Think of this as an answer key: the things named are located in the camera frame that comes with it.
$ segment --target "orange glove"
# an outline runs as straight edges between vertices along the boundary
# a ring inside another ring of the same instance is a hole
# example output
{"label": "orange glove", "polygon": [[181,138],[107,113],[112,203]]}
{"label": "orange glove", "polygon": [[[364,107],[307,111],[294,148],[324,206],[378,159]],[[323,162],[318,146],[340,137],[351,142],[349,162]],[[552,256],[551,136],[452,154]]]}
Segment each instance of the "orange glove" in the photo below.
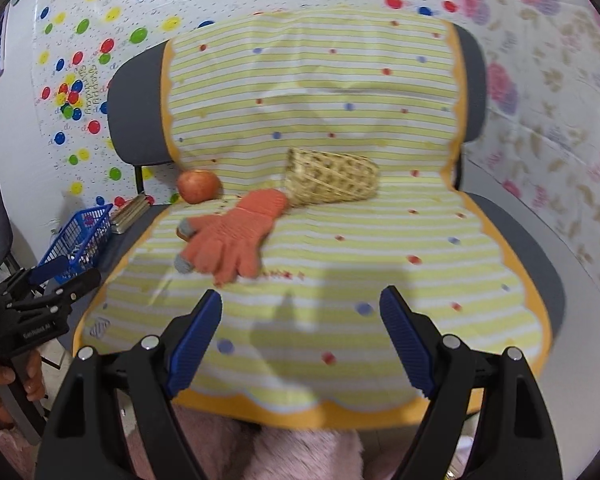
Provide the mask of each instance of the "orange glove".
{"label": "orange glove", "polygon": [[286,208],[286,196],[276,189],[251,191],[224,215],[187,218],[178,226],[180,237],[192,238],[175,258],[174,266],[185,274],[196,269],[212,273],[216,285],[235,280],[236,274],[257,278],[258,249]]}

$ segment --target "bamboo basket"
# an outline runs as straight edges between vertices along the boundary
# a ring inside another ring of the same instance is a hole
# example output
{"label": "bamboo basket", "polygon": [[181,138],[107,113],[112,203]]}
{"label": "bamboo basket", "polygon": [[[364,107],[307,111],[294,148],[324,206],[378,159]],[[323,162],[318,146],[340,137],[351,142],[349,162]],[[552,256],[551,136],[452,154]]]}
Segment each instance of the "bamboo basket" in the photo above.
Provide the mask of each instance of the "bamboo basket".
{"label": "bamboo basket", "polygon": [[290,148],[285,189],[292,206],[364,200],[378,189],[378,167],[368,158]]}

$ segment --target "floral wallpaper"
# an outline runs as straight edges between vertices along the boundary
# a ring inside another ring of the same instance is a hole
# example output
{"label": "floral wallpaper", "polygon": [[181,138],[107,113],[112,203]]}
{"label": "floral wallpaper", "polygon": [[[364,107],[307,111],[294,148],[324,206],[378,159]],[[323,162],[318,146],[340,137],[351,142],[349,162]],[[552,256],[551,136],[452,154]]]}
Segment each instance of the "floral wallpaper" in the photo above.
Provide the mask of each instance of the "floral wallpaper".
{"label": "floral wallpaper", "polygon": [[600,16],[589,0],[462,0],[488,64],[469,159],[555,230],[600,289]]}

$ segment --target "silver screw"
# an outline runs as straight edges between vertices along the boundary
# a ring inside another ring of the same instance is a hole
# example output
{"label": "silver screw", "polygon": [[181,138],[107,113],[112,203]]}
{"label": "silver screw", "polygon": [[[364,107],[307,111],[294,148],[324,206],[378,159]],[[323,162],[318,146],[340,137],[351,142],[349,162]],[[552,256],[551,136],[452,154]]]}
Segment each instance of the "silver screw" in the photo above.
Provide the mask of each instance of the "silver screw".
{"label": "silver screw", "polygon": [[86,361],[91,356],[93,356],[93,348],[90,346],[85,346],[78,350],[78,359],[80,359],[80,361]]}
{"label": "silver screw", "polygon": [[140,342],[140,346],[145,350],[153,350],[160,343],[160,339],[157,335],[148,335]]}
{"label": "silver screw", "polygon": [[515,346],[507,349],[507,355],[514,361],[520,361],[520,359],[522,359],[522,352],[520,351],[520,348],[516,348]]}
{"label": "silver screw", "polygon": [[442,344],[447,348],[451,348],[452,350],[460,348],[460,340],[451,334],[447,334],[442,338]]}

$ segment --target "blue plastic basket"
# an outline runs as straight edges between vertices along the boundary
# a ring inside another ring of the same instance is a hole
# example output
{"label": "blue plastic basket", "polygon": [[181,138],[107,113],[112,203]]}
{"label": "blue plastic basket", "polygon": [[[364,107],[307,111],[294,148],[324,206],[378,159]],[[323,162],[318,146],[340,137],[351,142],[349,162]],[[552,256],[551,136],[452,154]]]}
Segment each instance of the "blue plastic basket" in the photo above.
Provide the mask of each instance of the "blue plastic basket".
{"label": "blue plastic basket", "polygon": [[56,276],[56,282],[64,283],[98,263],[98,257],[109,240],[111,224],[109,211],[113,204],[78,211],[62,228],[40,265],[63,254],[69,259],[69,267]]}

